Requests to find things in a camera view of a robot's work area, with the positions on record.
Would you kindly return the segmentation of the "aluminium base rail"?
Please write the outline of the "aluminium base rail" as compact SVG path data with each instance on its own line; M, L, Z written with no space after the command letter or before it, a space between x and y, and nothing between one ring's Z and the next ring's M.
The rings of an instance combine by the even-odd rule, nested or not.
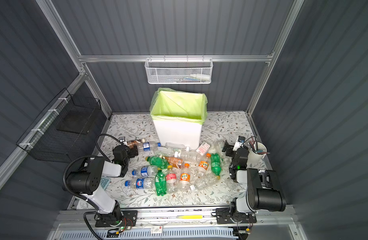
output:
M133 220L127 220L119 234L115 228L95 228L105 240L305 240L307 238L293 209L283 212L259 210L242 214L236 223L217 209L228 206L191 206L171 208L135 208Z

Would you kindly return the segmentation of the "orange label bottle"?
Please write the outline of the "orange label bottle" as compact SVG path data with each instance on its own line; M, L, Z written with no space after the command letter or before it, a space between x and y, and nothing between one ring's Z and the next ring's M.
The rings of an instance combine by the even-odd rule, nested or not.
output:
M190 187L191 181L191 170L190 164L184 163L181 168L180 179L179 179L179 190L182 192L186 192Z
M196 175L200 178L204 176L210 165L211 154L205 154L199 161L196 167Z

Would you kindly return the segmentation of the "teal calculator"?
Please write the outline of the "teal calculator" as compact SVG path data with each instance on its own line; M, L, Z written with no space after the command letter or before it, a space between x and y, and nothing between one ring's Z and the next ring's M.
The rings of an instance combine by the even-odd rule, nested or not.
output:
M103 188L103 190L106 190L106 188L109 186L109 184L111 183L111 179L108 177L101 177L100 180L100 186Z

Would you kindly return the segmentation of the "clear bottle blue cap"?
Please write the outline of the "clear bottle blue cap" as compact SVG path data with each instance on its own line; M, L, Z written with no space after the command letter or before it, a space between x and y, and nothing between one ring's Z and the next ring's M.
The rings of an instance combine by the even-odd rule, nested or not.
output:
M146 178L146 177L154 177L158 170L160 170L157 166L142 166L140 168L132 170L132 176L138 178Z
M137 178L125 181L125 187L132 190L152 190L155 182L153 178Z

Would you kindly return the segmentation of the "green plastic bin liner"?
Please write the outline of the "green plastic bin liner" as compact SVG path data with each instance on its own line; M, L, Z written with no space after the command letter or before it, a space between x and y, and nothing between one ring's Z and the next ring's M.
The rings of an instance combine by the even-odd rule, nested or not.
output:
M203 125L208 115L207 103L205 94L159 88L152 98L150 115L157 121Z

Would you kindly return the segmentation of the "white waste bin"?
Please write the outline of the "white waste bin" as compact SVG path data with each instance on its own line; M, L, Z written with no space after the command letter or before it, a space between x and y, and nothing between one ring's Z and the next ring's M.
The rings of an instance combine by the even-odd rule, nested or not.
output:
M153 123L162 145L176 144L189 147L194 150L200 146L202 126L183 120L158 120L153 118Z

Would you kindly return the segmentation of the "green crushed bottle lower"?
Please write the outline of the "green crushed bottle lower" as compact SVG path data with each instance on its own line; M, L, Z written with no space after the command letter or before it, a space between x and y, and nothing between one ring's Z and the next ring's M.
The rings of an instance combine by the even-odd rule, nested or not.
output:
M166 175L160 169L158 169L155 176L155 189L158 196L167 194Z

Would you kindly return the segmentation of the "clear bottle blue label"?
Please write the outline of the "clear bottle blue label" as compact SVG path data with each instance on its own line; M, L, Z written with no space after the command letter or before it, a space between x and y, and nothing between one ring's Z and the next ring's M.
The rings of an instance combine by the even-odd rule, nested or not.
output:
M137 144L137 148L139 152L148 152L148 151L155 152L158 150L158 147L160 146L161 146L161 143L153 142L153 141Z

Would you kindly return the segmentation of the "white cup with pens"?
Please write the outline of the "white cup with pens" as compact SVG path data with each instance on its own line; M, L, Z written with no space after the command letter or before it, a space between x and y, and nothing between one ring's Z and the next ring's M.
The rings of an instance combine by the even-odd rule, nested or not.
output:
M248 162L251 164L257 164L268 154L268 150L266 146L260 142L255 142L251 145L251 149L249 150Z

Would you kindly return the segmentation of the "clear bottle white cap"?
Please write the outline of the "clear bottle white cap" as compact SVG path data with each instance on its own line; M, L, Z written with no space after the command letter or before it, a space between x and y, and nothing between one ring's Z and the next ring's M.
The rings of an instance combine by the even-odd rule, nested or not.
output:
M198 164L201 161L202 156L199 153L193 151L176 151L175 158L181 159L184 162Z
M201 191L207 187L213 186L220 180L220 176L210 173L198 178L192 185L190 185L190 190L192 192Z

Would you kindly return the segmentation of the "brown tinted clear bottle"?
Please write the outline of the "brown tinted clear bottle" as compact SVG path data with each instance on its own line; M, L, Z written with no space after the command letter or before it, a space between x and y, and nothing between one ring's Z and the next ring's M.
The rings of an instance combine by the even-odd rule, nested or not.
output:
M123 143L124 145L128 146L129 148L133 148L134 146L137 146L138 144L142 144L146 142L146 139L137 139L137 140L129 140L127 141L125 137L120 137L119 141Z

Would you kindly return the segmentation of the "amber tea bottle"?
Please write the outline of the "amber tea bottle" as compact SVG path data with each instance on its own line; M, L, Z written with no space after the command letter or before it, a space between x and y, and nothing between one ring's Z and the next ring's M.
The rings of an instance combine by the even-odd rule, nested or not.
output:
M176 157L165 157L163 156L163 158L165 160L167 160L167 162L173 166L174 168L178 168L178 169L181 169L182 168L182 165L183 165L183 160L179 159L179 158L176 158Z

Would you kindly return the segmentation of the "clear bottle pink label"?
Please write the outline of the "clear bottle pink label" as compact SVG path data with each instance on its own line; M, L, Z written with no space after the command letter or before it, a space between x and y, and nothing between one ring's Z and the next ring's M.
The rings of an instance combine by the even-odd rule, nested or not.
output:
M173 170L173 166L169 165L167 170L168 170L166 174L167 193L173 194L177 191L177 176Z

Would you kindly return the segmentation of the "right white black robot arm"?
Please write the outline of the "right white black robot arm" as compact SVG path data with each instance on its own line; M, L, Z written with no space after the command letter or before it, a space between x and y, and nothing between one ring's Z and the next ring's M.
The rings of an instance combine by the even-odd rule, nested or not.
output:
M286 200L276 171L250 168L248 163L265 157L269 152L264 144L255 142L251 148L236 142L224 142L222 152L232 161L229 165L231 179L243 185L245 193L234 198L227 208L216 209L218 224L253 224L259 210L283 212Z

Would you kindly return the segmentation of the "pink white carton box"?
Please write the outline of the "pink white carton box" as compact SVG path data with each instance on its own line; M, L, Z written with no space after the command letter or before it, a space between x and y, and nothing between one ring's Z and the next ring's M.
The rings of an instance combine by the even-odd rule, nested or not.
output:
M211 145L207 142L202 142L200 146L197 148L196 152L201 156L204 156L208 153Z

